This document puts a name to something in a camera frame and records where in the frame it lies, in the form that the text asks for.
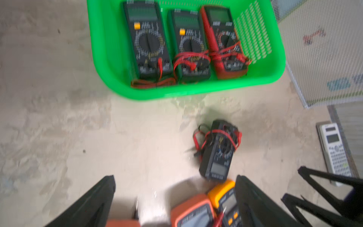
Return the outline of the dark green multimeter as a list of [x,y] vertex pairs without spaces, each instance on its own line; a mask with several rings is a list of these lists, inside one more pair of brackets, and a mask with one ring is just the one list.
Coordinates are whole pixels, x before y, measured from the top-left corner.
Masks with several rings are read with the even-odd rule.
[[197,83],[211,77],[211,59],[198,11],[171,9],[168,23],[173,42],[173,72],[179,84]]
[[131,86],[149,89],[176,84],[161,15],[155,1],[122,3],[137,76]]

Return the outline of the red multimeter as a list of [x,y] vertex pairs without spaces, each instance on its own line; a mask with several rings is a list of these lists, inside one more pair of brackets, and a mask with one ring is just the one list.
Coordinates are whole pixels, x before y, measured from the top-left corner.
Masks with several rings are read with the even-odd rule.
[[218,79],[234,79],[247,74],[251,60],[245,56],[229,8],[204,5],[200,9],[209,56]]

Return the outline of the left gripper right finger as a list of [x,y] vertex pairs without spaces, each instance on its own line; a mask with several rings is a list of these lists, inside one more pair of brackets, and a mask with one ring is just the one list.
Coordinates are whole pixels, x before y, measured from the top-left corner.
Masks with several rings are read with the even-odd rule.
[[302,226],[246,176],[237,176],[235,195],[242,227]]

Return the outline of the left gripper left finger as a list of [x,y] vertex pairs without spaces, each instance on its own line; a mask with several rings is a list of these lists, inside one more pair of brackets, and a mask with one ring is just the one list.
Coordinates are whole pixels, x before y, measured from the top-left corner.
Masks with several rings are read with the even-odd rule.
[[104,227],[116,189],[114,176],[105,176],[48,227]]

